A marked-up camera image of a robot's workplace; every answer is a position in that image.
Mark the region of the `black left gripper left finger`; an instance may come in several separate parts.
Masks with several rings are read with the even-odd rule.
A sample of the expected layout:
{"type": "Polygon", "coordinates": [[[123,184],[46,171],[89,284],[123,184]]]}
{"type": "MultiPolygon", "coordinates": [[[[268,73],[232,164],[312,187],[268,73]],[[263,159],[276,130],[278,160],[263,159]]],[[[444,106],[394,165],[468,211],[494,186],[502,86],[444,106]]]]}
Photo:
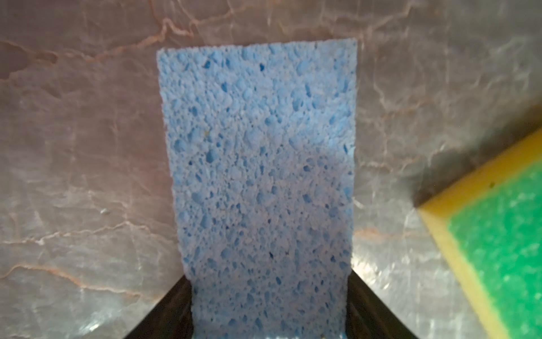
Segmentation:
{"type": "Polygon", "coordinates": [[[125,339],[190,339],[193,336],[192,288],[185,275],[125,339]]]}

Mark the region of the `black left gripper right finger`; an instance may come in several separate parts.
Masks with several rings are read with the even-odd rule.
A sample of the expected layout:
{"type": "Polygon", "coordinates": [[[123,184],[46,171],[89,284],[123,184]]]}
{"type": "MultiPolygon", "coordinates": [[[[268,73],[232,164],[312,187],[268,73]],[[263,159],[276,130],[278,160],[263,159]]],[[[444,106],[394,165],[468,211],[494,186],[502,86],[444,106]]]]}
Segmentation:
{"type": "Polygon", "coordinates": [[[352,271],[348,278],[348,339],[418,339],[352,271]]]}

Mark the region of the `green scourer yellow sponge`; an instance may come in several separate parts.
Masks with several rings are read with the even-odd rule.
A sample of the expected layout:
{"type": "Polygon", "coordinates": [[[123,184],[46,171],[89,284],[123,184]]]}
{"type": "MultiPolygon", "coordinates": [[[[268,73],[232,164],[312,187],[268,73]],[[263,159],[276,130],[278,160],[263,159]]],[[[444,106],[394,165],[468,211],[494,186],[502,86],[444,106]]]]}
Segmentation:
{"type": "Polygon", "coordinates": [[[540,338],[540,131],[418,212],[488,336],[540,338]]]}

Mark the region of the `blue cellulose sponge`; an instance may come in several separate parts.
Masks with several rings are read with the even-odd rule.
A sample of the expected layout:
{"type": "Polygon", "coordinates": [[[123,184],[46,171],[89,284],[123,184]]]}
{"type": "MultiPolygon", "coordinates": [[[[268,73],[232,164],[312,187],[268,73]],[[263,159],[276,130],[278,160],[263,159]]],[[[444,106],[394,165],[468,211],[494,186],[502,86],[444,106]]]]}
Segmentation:
{"type": "Polygon", "coordinates": [[[195,338],[344,338],[355,39],[161,49],[195,338]]]}

